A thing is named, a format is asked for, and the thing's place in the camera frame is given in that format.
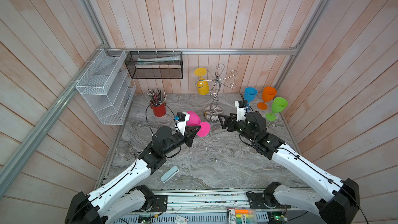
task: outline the orange goblet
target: orange goblet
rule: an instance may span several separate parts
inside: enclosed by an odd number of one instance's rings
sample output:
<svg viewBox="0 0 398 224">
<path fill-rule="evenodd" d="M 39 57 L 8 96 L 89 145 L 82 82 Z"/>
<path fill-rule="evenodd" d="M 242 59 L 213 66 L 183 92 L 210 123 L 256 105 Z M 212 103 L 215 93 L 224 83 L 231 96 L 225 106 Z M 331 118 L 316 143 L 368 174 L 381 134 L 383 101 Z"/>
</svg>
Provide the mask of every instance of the orange goblet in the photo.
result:
<svg viewBox="0 0 398 224">
<path fill-rule="evenodd" d="M 266 110 L 268 108 L 266 102 L 271 101 L 275 97 L 276 92 L 277 92 L 276 89 L 273 87 L 265 87 L 262 95 L 264 102 L 258 103 L 257 107 L 260 108 L 261 110 Z"/>
</svg>

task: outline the light blue case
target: light blue case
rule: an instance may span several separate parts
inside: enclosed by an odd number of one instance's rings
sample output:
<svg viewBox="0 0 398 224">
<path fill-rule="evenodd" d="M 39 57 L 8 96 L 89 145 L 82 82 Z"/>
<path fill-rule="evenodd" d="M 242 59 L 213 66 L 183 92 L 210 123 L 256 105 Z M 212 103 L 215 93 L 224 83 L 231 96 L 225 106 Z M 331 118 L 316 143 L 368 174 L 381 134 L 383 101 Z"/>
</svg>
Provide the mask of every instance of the light blue case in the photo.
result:
<svg viewBox="0 0 398 224">
<path fill-rule="evenodd" d="M 168 172 L 166 172 L 161 178 L 160 180 L 162 182 L 167 182 L 170 178 L 172 178 L 175 174 L 178 173 L 178 167 L 173 166 Z"/>
</svg>

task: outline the robotic arm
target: robotic arm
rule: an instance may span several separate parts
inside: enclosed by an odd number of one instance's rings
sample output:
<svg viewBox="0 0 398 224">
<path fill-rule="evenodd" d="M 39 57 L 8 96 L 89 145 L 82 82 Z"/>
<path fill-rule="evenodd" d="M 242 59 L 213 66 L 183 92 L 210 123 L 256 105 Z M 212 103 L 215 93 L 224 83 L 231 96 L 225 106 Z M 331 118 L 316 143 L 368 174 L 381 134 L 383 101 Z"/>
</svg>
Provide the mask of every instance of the robotic arm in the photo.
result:
<svg viewBox="0 0 398 224">
<path fill-rule="evenodd" d="M 239 137 L 243 136 L 251 142 L 245 144 L 283 165 L 315 190 L 309 193 L 273 182 L 264 190 L 261 199 L 256 198 L 257 201 L 268 208 L 292 205 L 319 215 L 328 224 L 352 222 L 359 210 L 359 187 L 353 180 L 343 181 L 331 175 L 297 154 L 283 140 L 268 133 L 265 118 L 258 111 L 253 112 L 247 101 L 236 101 L 235 107 L 236 114 L 218 116 L 222 128 L 238 132 Z"/>
<path fill-rule="evenodd" d="M 82 192 L 74 196 L 65 224 L 108 224 L 129 212 L 151 208 L 154 195 L 150 189 L 144 185 L 130 189 L 159 169 L 166 162 L 168 153 L 178 147 L 181 150 L 183 144 L 192 147 L 201 127 L 186 127 L 188 120 L 188 113 L 178 112 L 175 134 L 169 127 L 160 127 L 138 159 L 125 171 L 87 196 Z"/>
</svg>

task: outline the bunch of pencils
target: bunch of pencils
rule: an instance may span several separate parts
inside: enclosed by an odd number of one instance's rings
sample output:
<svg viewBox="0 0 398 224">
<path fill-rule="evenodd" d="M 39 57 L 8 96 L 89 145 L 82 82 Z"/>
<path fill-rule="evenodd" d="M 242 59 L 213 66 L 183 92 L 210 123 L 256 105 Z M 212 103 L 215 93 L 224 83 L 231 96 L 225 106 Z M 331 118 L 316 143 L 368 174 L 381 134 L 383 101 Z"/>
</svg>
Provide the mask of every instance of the bunch of pencils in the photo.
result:
<svg viewBox="0 0 398 224">
<path fill-rule="evenodd" d="M 158 107 L 164 103 L 166 100 L 166 94 L 163 93 L 163 90 L 152 89 L 147 92 L 147 95 L 150 97 L 150 102 L 154 107 Z"/>
</svg>

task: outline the green goblet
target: green goblet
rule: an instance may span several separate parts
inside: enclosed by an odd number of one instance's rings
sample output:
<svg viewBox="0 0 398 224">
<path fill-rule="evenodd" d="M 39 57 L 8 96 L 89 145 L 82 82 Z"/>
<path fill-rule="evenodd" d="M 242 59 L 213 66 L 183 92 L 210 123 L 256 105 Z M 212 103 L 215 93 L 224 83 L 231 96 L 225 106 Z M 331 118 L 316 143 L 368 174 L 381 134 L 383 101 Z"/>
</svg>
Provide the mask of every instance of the green goblet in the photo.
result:
<svg viewBox="0 0 398 224">
<path fill-rule="evenodd" d="M 287 100 L 282 97 L 276 97 L 272 103 L 272 112 L 266 114 L 266 119 L 269 121 L 275 121 L 275 113 L 282 112 L 287 107 Z"/>
</svg>

